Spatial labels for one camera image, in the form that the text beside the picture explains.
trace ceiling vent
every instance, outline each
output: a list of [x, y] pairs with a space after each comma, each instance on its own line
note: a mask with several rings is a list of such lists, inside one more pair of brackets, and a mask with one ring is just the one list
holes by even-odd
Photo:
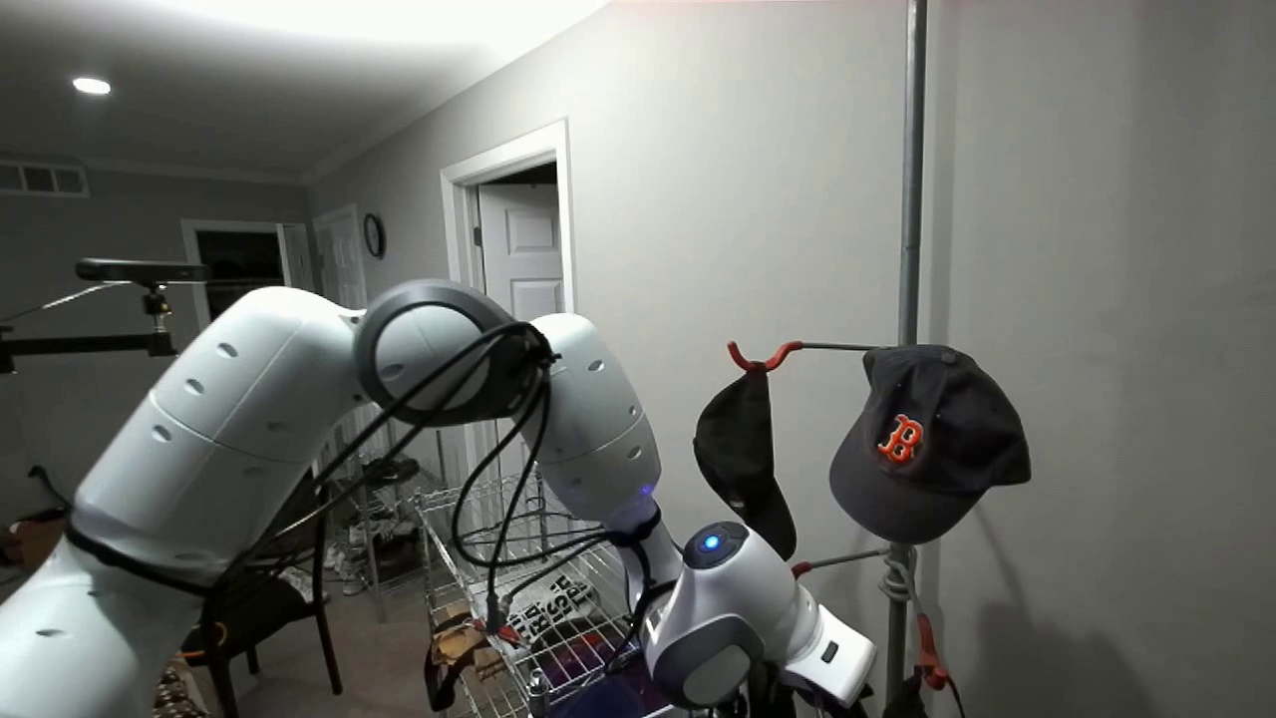
[[0, 161], [0, 194], [88, 201], [86, 166]]

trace black baseball cap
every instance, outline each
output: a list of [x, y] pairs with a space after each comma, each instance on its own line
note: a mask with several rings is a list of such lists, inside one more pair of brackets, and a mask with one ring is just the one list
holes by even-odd
[[710, 399], [696, 427], [696, 459], [718, 497], [737, 511], [782, 558], [799, 550], [799, 525], [775, 479], [765, 370], [745, 370]]
[[871, 404], [835, 455], [835, 493], [891, 544], [944, 533], [989, 489], [1029, 483], [1005, 392], [955, 346], [866, 352]]

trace ceiling light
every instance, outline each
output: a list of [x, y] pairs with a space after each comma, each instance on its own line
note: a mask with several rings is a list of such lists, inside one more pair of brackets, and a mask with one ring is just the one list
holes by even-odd
[[507, 44], [597, 12], [608, 0], [151, 0], [260, 32], [370, 44]]
[[72, 76], [72, 88], [80, 97], [114, 97], [115, 93], [114, 81], [104, 81], [104, 76]]

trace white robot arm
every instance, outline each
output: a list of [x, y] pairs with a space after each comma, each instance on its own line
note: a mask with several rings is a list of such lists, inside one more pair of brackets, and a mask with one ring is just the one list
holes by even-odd
[[[151, 714], [160, 665], [200, 617], [200, 592], [260, 544], [350, 407], [377, 399], [394, 420], [446, 427], [510, 415], [535, 379], [555, 407], [539, 465], [560, 501], [620, 533], [647, 525], [647, 578], [678, 584], [647, 614], [653, 679], [689, 705], [742, 679], [737, 636], [705, 629], [705, 606], [718, 606], [754, 629], [750, 661], [779, 661], [794, 681], [855, 702], [871, 650], [765, 544], [745, 533], [728, 561], [698, 568], [698, 533], [682, 568], [666, 529], [649, 529], [657, 447], [585, 319], [514, 324], [467, 288], [407, 283], [369, 312], [289, 288], [250, 290], [168, 366], [80, 483], [70, 540], [0, 606], [0, 714]], [[855, 646], [842, 650], [855, 661], [813, 661], [831, 638]]]

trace b logo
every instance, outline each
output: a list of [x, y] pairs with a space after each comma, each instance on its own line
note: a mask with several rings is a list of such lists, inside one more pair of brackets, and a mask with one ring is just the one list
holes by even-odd
[[911, 465], [927, 441], [927, 427], [915, 415], [892, 415], [892, 432], [879, 441], [879, 455], [892, 465]]

